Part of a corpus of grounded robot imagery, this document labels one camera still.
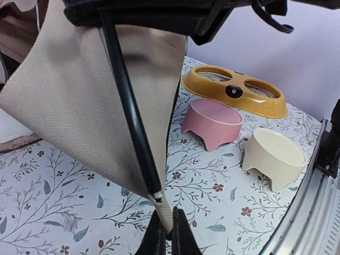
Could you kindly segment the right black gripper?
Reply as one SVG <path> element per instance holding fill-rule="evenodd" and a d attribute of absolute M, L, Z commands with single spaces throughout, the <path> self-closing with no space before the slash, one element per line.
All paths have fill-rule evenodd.
<path fill-rule="evenodd" d="M 100 26 L 101 14 L 114 24 L 132 25 L 191 37 L 197 45 L 213 40 L 231 12 L 251 6 L 274 29 L 290 34 L 294 28 L 273 15 L 286 15 L 286 1 L 64 1 L 64 14 L 75 26 Z"/>

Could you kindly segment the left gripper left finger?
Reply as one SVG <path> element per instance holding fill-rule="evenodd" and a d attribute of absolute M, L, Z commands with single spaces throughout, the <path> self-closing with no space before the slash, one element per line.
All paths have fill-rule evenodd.
<path fill-rule="evenodd" d="M 166 230 L 155 210 L 135 255 L 165 255 Z"/>

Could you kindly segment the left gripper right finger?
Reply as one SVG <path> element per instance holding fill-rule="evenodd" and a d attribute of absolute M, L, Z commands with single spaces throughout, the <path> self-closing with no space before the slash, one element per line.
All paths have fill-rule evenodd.
<path fill-rule="evenodd" d="M 202 255 L 183 209 L 174 207 L 172 229 L 172 254 Z"/>

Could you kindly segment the black tent pole long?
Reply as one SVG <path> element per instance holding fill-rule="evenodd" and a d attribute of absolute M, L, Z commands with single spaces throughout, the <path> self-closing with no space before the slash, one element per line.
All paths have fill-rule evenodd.
<path fill-rule="evenodd" d="M 138 104 L 133 93 L 129 73 L 125 65 L 117 31 L 113 23 L 113 17 L 109 11 L 101 10 L 100 18 L 110 63 L 116 81 L 116 87 L 120 96 L 141 174 L 148 194 L 151 195 L 156 202 L 161 202 L 163 198 L 162 185 L 152 156 Z"/>

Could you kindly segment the beige fabric pet tent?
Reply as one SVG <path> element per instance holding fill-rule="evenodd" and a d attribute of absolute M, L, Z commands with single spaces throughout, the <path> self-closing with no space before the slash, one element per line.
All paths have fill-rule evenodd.
<path fill-rule="evenodd" d="M 1 1 L 1 52 L 19 67 L 1 89 L 1 108 L 33 133 L 114 183 L 147 191 L 96 21 L 98 1 Z M 182 1 L 105 1 L 112 7 L 160 181 L 185 55 Z"/>

